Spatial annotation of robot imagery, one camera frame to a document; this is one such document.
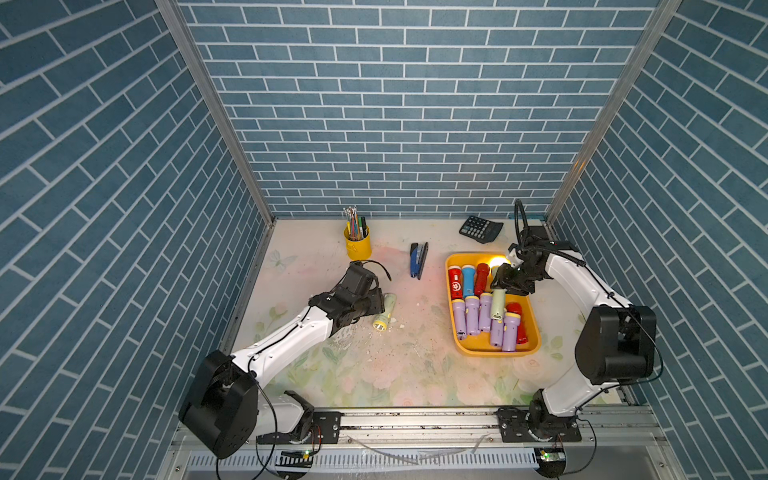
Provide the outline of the purple flashlight bottom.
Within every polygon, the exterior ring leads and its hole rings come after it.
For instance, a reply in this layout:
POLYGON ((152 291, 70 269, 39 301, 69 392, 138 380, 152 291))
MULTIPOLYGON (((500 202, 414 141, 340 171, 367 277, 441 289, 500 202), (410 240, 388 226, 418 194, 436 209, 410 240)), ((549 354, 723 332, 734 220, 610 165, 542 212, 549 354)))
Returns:
POLYGON ((463 299, 451 302, 456 338, 463 341, 467 337, 466 304, 463 299))

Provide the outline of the green flashlight slanted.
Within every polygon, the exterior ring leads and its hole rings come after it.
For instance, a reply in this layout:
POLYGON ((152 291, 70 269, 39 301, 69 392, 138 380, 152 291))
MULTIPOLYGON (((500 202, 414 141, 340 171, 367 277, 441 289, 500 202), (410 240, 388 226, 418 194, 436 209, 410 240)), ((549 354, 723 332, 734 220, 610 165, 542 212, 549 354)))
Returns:
POLYGON ((387 293, 384 295, 384 310, 373 320, 372 326, 374 329, 378 331, 386 331, 388 329, 396 303, 397 296, 395 294, 387 293))

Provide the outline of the purple flashlight slanted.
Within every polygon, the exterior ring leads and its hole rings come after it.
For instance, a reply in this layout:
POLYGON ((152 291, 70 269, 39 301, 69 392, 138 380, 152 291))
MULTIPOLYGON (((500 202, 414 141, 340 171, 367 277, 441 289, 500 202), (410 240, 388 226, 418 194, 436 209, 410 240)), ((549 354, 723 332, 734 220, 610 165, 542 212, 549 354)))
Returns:
POLYGON ((468 336, 477 336, 480 333, 479 328, 479 312, 480 312, 480 299, 475 295, 470 295, 465 298, 466 305, 466 327, 468 336))

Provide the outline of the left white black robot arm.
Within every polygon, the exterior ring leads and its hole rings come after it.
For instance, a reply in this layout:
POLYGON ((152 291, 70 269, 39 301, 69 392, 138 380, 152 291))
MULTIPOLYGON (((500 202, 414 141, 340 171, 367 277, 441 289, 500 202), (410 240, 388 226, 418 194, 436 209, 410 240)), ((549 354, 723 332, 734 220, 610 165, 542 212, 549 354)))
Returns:
POLYGON ((219 460, 249 440, 302 442, 315 429, 315 408, 293 391, 269 398, 265 387, 292 362, 363 317, 384 312, 377 275, 352 261, 333 288, 311 297, 298 315, 262 340, 199 365, 179 420, 219 460))

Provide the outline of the yellow plastic storage tray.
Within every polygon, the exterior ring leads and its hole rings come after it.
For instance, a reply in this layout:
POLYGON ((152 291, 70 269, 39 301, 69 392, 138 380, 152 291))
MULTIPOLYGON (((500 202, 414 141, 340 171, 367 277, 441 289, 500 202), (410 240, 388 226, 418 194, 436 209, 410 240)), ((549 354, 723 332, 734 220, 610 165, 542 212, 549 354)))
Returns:
POLYGON ((542 340, 530 300, 494 289, 501 254, 455 253, 445 262, 449 318, 458 350, 473 357, 519 358, 542 340))

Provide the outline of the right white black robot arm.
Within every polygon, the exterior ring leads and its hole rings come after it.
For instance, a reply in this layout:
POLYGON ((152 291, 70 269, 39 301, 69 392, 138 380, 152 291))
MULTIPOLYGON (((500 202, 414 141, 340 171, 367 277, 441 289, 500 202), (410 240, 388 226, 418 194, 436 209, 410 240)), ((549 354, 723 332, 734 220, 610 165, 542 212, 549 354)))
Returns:
POLYGON ((514 204, 516 241, 491 277, 494 295, 531 295, 545 280, 557 282, 586 322, 574 348, 575 363, 556 382, 538 390, 526 413, 502 420, 509 442, 565 442, 581 438, 578 413, 594 398, 622 385, 647 383, 661 373, 655 342, 657 318, 611 290, 568 241, 534 233, 524 205, 514 204))

